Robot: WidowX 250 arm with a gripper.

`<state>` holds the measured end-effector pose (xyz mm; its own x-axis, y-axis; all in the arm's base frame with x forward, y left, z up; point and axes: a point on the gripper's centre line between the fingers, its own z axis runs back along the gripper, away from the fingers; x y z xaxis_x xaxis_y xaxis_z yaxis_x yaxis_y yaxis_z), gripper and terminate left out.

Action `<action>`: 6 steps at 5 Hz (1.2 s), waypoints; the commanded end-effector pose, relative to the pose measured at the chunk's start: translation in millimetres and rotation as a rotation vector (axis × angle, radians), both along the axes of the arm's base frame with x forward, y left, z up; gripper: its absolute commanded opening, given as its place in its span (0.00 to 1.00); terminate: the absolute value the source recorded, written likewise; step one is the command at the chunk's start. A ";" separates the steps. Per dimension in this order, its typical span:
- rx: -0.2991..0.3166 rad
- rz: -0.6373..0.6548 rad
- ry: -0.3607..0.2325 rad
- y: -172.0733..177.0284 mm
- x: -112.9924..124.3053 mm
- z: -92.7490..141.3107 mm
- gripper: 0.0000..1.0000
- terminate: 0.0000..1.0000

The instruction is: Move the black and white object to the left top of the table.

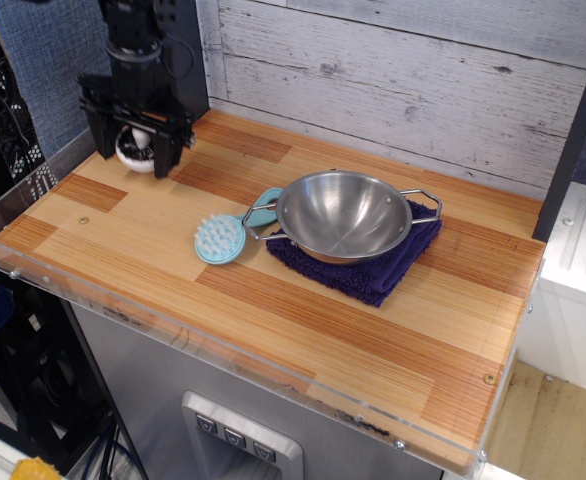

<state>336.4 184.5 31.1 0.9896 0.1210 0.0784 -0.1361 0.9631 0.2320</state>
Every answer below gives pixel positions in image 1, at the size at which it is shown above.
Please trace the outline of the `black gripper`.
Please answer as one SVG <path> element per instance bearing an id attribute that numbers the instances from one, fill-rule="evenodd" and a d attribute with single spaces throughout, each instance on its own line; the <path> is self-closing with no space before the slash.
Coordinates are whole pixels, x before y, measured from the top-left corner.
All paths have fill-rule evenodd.
<path id="1" fill-rule="evenodd" d="M 109 47 L 107 53 L 109 76 L 82 73 L 78 77 L 80 105 L 96 150 L 108 159 L 115 154 L 122 128 L 139 128 L 153 140 L 154 176 L 165 178 L 191 141 L 193 114 L 173 95 L 159 47 Z"/>

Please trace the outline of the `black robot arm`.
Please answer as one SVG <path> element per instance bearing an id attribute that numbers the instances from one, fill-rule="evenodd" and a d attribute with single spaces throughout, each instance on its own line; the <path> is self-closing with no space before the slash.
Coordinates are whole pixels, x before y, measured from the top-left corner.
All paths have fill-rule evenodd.
<path id="1" fill-rule="evenodd" d="M 178 76 L 165 59 L 164 19 L 152 1 L 102 1 L 109 76 L 83 73 L 80 106 L 104 158 L 124 153 L 132 169 L 168 176 L 192 145 L 195 114 L 176 96 Z"/>

